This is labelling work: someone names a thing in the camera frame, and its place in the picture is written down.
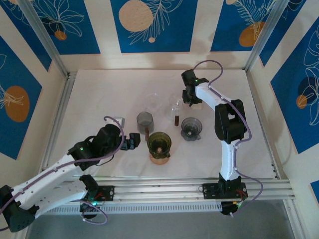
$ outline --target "white leaf drawing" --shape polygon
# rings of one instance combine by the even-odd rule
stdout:
[[[183,0],[178,0],[175,6],[173,6],[173,2],[176,2],[176,0],[145,0],[144,3],[152,12],[153,21],[147,29],[131,32],[132,34],[129,36],[129,38],[132,38],[130,45],[139,40],[146,41],[150,38],[156,39],[161,32],[165,30],[165,26],[169,26],[169,13],[176,10],[182,4]]]
[[[310,106],[310,126],[319,123],[319,25],[310,37],[308,48],[304,56],[305,73],[308,78],[308,85],[303,90],[302,102],[298,102],[298,107],[303,109]]]
[[[7,58],[6,55],[0,54],[0,70],[5,64],[6,58]],[[2,109],[5,105],[9,106],[10,103],[15,103],[15,104],[23,106],[23,102],[21,102],[22,99],[23,99],[23,96],[22,97],[14,97],[14,96],[8,94],[0,85],[0,109]]]
[[[289,10],[296,11],[300,8],[304,0],[290,0],[285,8],[282,17],[287,19]],[[233,5],[246,24],[254,29],[254,38],[257,39],[261,32],[261,22],[269,15],[277,0],[264,0],[260,7],[257,7],[255,0],[237,0]]]
[[[8,0],[1,1],[15,18],[29,25],[17,4],[13,4]],[[60,30],[64,33],[69,32],[79,37],[82,36],[82,31],[76,24],[83,21],[84,15],[69,10],[69,0],[33,0],[31,3],[40,19],[47,19],[43,24],[49,25],[49,29],[53,32]]]

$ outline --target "white robotic arm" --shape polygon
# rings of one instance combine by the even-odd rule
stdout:
[[[99,186],[83,172],[105,155],[119,149],[135,149],[140,142],[139,133],[130,133],[130,139],[125,139],[123,131],[108,123],[96,136],[76,143],[67,155],[37,176],[14,188],[0,188],[0,214],[3,213],[10,231],[18,232],[48,210],[70,201],[112,201],[114,187]],[[73,182],[61,185],[65,181]]]
[[[245,184],[235,168],[236,145],[247,131],[236,110],[245,119],[244,106],[241,100],[231,100],[209,85],[205,78],[197,78],[193,70],[182,73],[186,89],[183,90],[183,101],[186,104],[206,102],[215,111],[215,133],[221,140],[222,167],[218,184],[203,184],[205,199],[236,198],[236,192]]]
[[[224,104],[216,94],[214,94],[208,87],[208,82],[202,83],[195,87],[196,96],[203,100],[206,104],[208,104],[213,110],[215,110],[216,106],[219,104]],[[220,92],[218,92],[223,98],[231,101],[230,98],[223,96]],[[236,172],[234,167],[234,152],[235,152],[235,144],[239,140],[234,140],[230,144],[225,141],[221,142],[222,146],[222,166],[220,169],[220,174],[225,180],[234,180],[239,177],[239,174]]]

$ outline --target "white wall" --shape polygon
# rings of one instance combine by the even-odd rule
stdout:
[[[122,54],[109,0],[84,0],[101,54],[63,55],[70,71],[78,69],[189,69],[214,59],[225,68],[243,68],[250,51],[210,52],[224,0],[198,0],[190,52]],[[209,68],[219,66],[209,64]]]
[[[264,126],[275,146],[275,155],[291,181],[297,205],[314,239],[319,238],[319,205],[312,194],[310,183],[319,180],[319,144],[297,154],[270,81],[318,18],[318,9],[318,0],[307,0],[266,66],[263,67],[258,59],[250,72],[253,88],[256,89],[264,112]]]
[[[49,72],[44,69],[1,7],[0,22],[0,36],[42,86],[18,159],[14,160],[0,153],[0,187],[2,187],[15,186],[38,173],[65,81],[54,64],[51,65]],[[6,222],[1,215],[0,228],[5,226]],[[1,239],[10,236],[8,230],[0,232]]]

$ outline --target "orange circle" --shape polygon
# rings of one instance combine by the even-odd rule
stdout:
[[[155,42],[155,38],[154,37],[150,37],[149,38],[149,43],[154,43]]]
[[[152,10],[140,0],[127,1],[119,11],[121,25],[131,32],[144,31],[153,23]]]
[[[25,121],[30,110],[30,100],[25,89],[20,86],[11,86],[5,92],[4,99],[7,100],[4,107],[9,118],[15,122]]]
[[[304,109],[307,106],[307,97],[304,95],[298,96],[296,104],[299,109]]]
[[[58,38],[60,41],[66,40],[66,37],[67,37],[63,31],[59,31],[59,30],[54,33],[54,36]]]
[[[239,43],[243,47],[251,47],[254,46],[257,40],[257,37],[255,39],[255,31],[257,36],[259,36],[259,33],[263,29],[265,23],[263,21],[259,21],[255,23],[253,26],[246,27],[245,30],[242,31],[239,37]]]

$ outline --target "purple cable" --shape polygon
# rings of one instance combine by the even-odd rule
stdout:
[[[101,212],[105,218],[104,222],[102,223],[97,223],[97,222],[93,222],[93,221],[90,221],[90,220],[87,220],[85,217],[84,217],[84,211],[83,213],[81,214],[81,217],[83,218],[83,221],[87,222],[87,223],[90,223],[90,224],[94,224],[94,225],[104,225],[108,222],[108,216],[106,215],[105,212],[103,212],[102,209],[100,209],[99,207],[96,207],[94,206],[92,203],[89,203],[89,202],[86,202],[86,201],[83,201],[83,200],[74,200],[74,202],[79,202],[79,203],[84,203],[86,205],[88,205],[89,207],[91,208],[94,208],[96,210],[98,210],[99,212]]]
[[[218,61],[215,61],[215,60],[205,60],[205,61],[201,61],[201,62],[199,62],[197,65],[195,65],[195,67],[193,68],[193,70],[195,70],[197,66],[199,66],[200,64],[202,64],[202,63],[204,63],[204,62],[215,62],[215,63],[217,63],[217,64],[220,66],[221,72],[220,72],[219,76],[217,76],[216,78],[214,78],[212,81],[209,82],[208,88],[210,89],[211,92],[213,92],[215,95],[217,95],[222,101],[226,102],[227,104],[229,104],[229,105],[231,106],[231,108],[233,108],[233,110],[238,114],[239,118],[240,118],[240,119],[242,120],[242,122],[244,123],[245,127],[247,128],[248,134],[249,134],[249,136],[248,136],[247,139],[240,140],[240,141],[238,141],[238,142],[235,144],[234,158],[233,158],[235,171],[236,171],[240,176],[243,176],[243,177],[245,177],[245,178],[249,178],[249,179],[251,179],[251,180],[254,180],[255,182],[259,183],[260,186],[261,186],[259,193],[245,206],[245,207],[247,207],[250,203],[254,202],[254,201],[262,194],[262,192],[263,192],[263,190],[264,190],[264,185],[263,185],[263,183],[262,183],[261,181],[259,181],[259,180],[256,179],[256,178],[252,178],[252,177],[249,177],[249,176],[247,176],[247,175],[245,175],[245,174],[242,174],[241,172],[239,172],[239,171],[237,170],[237,148],[239,147],[239,145],[240,145],[241,143],[248,142],[248,141],[251,140],[251,138],[252,138],[251,130],[250,130],[250,128],[249,128],[249,126],[248,126],[246,120],[244,119],[244,117],[242,116],[242,114],[237,110],[237,108],[236,108],[229,100],[225,99],[221,94],[219,94],[217,91],[215,91],[214,89],[212,89],[212,88],[210,87],[210,85],[211,85],[214,81],[216,81],[218,78],[220,78],[221,75],[223,74],[223,72],[224,72],[223,66],[222,66]],[[239,213],[239,211],[234,212],[231,216],[233,216],[233,215],[235,215],[235,214],[237,214],[237,213]]]
[[[200,64],[203,64],[205,62],[214,62],[216,63],[217,65],[219,65],[220,67],[220,74],[219,76],[217,76],[215,79],[213,79],[212,81],[209,82],[208,84],[208,87],[210,87],[211,83],[213,83],[214,81],[216,81],[219,77],[221,77],[221,75],[224,73],[224,68],[223,66],[218,62],[218,61],[215,61],[215,60],[204,60],[204,61],[201,61],[199,62],[198,64],[196,64],[196,66],[194,66],[193,70],[195,70]]]
[[[90,159],[79,159],[79,160],[76,160],[76,161],[72,161],[72,162],[67,162],[67,163],[61,164],[60,166],[57,166],[57,167],[56,167],[57,170],[60,169],[60,168],[64,168],[64,167],[66,167],[66,166],[68,166],[68,165],[75,164],[75,163],[94,162],[94,161],[103,160],[103,159],[106,159],[106,158],[108,158],[108,157],[113,156],[114,154],[116,154],[116,153],[121,149],[122,144],[123,144],[123,142],[124,142],[124,137],[125,137],[125,136],[124,136],[123,128],[122,128],[122,126],[120,125],[120,123],[119,123],[116,119],[114,119],[114,118],[112,118],[112,117],[110,117],[110,116],[105,116],[105,117],[104,117],[104,120],[106,120],[106,119],[111,119],[111,120],[113,120],[113,121],[118,125],[118,127],[120,128],[121,135],[122,135],[122,140],[121,140],[121,143],[120,143],[119,147],[118,147],[114,152],[109,153],[108,155],[105,155],[105,156],[103,156],[103,157],[90,158]],[[23,190],[23,193],[24,193],[24,191],[28,190],[31,186],[33,186],[34,184],[36,184],[38,181],[40,181],[41,179],[45,178],[46,176],[48,176],[49,174],[51,174],[51,173],[53,173],[53,172],[56,172],[56,171],[54,171],[54,169],[51,169],[50,171],[47,171],[46,173],[44,173],[43,175],[41,175],[40,177],[38,177],[37,179],[35,179],[35,180],[32,181],[31,183],[29,183],[27,186],[25,186],[25,187],[22,189],[22,190]],[[0,215],[3,213],[3,211],[6,209],[6,207],[7,207],[13,200],[15,200],[18,196],[20,196],[20,195],[23,194],[23,193],[22,193],[22,192],[18,192],[18,193],[15,194],[12,198],[10,198],[10,199],[7,201],[7,203],[5,203],[5,205],[0,209]],[[9,227],[2,228],[2,229],[0,229],[0,232],[5,231],[5,230],[7,230],[8,228],[9,228]]]

